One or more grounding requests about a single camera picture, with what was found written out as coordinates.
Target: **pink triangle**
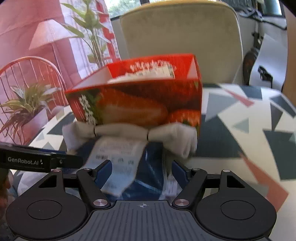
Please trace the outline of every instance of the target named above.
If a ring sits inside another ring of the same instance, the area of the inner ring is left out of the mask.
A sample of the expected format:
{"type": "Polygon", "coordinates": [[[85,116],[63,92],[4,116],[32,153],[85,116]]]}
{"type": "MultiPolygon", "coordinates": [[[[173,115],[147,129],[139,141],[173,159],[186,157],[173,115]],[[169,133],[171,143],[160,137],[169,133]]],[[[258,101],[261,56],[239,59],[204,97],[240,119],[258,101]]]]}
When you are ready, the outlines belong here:
{"type": "Polygon", "coordinates": [[[258,166],[252,163],[246,156],[240,153],[259,184],[267,185],[269,187],[268,194],[266,198],[274,206],[276,211],[282,207],[286,201],[289,193],[281,187],[275,180],[268,176],[264,171],[262,171],[258,166]]]}
{"type": "Polygon", "coordinates": [[[247,107],[250,107],[251,105],[254,104],[253,101],[250,101],[241,95],[235,94],[234,92],[232,92],[230,90],[225,90],[225,91],[228,92],[229,94],[231,94],[235,99],[239,100],[241,103],[243,103],[247,107]]]}

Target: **table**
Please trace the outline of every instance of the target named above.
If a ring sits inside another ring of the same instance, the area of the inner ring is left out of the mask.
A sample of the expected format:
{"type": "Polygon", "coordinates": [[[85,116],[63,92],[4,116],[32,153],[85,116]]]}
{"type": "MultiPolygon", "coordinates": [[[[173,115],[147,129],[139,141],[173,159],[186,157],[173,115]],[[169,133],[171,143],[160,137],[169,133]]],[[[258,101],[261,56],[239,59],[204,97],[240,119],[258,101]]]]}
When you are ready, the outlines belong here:
{"type": "MultiPolygon", "coordinates": [[[[295,117],[296,109],[277,90],[204,85],[198,151],[182,160],[187,167],[208,173],[230,169],[265,196],[277,210],[273,241],[296,239],[295,117]]],[[[62,126],[74,119],[70,107],[65,107],[30,145],[66,150],[62,126]]]]}

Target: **chair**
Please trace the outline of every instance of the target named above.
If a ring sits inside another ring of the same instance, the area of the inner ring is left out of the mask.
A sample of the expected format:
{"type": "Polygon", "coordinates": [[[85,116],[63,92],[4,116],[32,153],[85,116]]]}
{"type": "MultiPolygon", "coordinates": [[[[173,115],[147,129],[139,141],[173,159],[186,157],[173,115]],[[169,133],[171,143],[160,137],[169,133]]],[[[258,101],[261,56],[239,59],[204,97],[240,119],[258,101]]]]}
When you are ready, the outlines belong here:
{"type": "Polygon", "coordinates": [[[193,53],[203,83],[230,83],[243,60],[236,12],[223,2],[144,4],[120,18],[130,58],[193,53]]]}
{"type": "Polygon", "coordinates": [[[9,112],[12,112],[2,105],[9,100],[17,99],[11,87],[26,89],[34,83],[59,88],[59,91],[52,94],[52,100],[48,102],[49,110],[42,109],[27,123],[16,122],[10,128],[5,128],[0,133],[0,141],[27,144],[48,120],[68,105],[64,95],[66,88],[63,77],[53,63],[36,56],[16,59],[0,70],[0,129],[9,120],[11,116],[9,112]]]}

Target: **lampshade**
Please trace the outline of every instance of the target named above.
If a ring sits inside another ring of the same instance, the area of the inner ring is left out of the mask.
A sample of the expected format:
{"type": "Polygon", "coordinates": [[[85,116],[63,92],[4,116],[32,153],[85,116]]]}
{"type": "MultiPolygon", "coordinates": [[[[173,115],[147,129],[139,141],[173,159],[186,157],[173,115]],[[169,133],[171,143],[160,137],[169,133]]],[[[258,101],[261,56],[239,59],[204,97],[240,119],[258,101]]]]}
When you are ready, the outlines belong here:
{"type": "Polygon", "coordinates": [[[38,48],[45,44],[74,36],[75,34],[70,33],[55,20],[46,20],[38,24],[29,49],[38,48]]]}

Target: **wheel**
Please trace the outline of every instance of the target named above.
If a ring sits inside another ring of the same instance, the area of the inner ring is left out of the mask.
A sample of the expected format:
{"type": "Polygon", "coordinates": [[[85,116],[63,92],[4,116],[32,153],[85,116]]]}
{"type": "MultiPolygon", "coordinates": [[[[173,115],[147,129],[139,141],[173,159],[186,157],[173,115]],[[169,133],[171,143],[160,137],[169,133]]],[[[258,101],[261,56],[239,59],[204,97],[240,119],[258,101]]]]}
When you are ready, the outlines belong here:
{"type": "Polygon", "coordinates": [[[245,85],[249,85],[251,71],[258,57],[258,53],[259,53],[259,49],[251,48],[251,50],[247,52],[246,56],[244,57],[242,72],[243,72],[245,85]]]}

